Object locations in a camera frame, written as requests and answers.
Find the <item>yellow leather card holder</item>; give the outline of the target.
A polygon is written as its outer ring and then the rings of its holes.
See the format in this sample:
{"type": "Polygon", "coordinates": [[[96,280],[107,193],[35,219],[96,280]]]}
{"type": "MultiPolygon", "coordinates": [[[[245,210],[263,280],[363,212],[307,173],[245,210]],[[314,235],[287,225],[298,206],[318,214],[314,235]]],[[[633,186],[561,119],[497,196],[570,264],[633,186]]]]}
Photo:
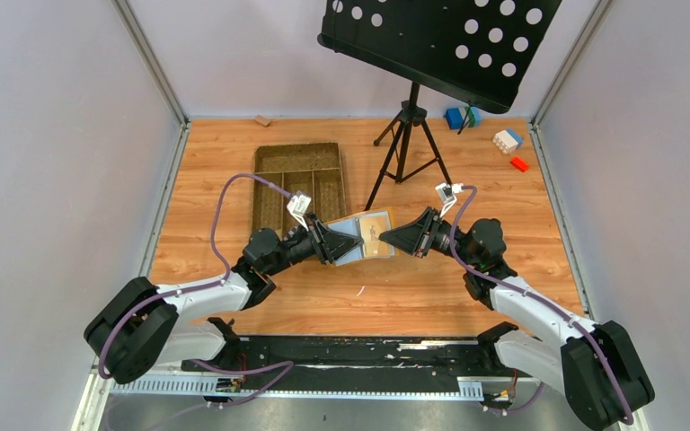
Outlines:
{"type": "Polygon", "coordinates": [[[336,266],[343,266],[367,259],[389,259],[396,254],[393,245],[379,239],[381,233],[394,228],[395,217],[391,208],[356,213],[325,225],[338,233],[359,237],[362,243],[335,260],[336,266]]]}

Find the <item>beige illustrated card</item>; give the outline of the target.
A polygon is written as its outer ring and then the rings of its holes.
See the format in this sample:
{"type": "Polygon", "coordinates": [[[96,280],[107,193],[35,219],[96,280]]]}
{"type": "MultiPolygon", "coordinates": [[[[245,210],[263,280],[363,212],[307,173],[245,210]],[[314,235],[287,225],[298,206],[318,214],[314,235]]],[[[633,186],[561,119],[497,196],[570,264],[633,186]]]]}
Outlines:
{"type": "Polygon", "coordinates": [[[362,215],[358,219],[358,232],[363,240],[362,250],[365,259],[389,258],[394,250],[380,235],[391,229],[391,221],[386,212],[362,215]]]}

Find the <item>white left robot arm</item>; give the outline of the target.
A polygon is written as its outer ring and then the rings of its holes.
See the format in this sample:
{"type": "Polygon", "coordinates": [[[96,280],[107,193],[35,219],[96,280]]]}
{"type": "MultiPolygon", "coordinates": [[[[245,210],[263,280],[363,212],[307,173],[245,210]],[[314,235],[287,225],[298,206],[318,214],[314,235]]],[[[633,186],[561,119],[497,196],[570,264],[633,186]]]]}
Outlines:
{"type": "Polygon", "coordinates": [[[118,384],[134,382],[155,365],[214,360],[237,338],[219,313],[253,308],[275,290],[272,276],[311,258],[331,265],[362,243],[313,213],[285,237],[258,229],[219,276],[177,285],[129,280],[87,325],[84,340],[99,358],[100,376],[118,384]]]}

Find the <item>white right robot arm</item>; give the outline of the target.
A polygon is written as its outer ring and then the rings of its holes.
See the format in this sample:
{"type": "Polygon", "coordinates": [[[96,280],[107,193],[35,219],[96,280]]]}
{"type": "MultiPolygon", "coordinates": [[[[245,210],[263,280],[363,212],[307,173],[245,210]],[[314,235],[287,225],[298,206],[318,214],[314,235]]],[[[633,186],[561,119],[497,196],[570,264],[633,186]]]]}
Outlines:
{"type": "Polygon", "coordinates": [[[628,331],[615,321],[597,323],[541,295],[504,260],[506,244],[495,218],[461,232],[427,207],[409,224],[368,227],[369,240],[422,258],[437,251],[462,264],[467,292],[513,319],[482,333],[491,360],[523,371],[561,393],[592,430],[630,422],[656,393],[628,331]]]}

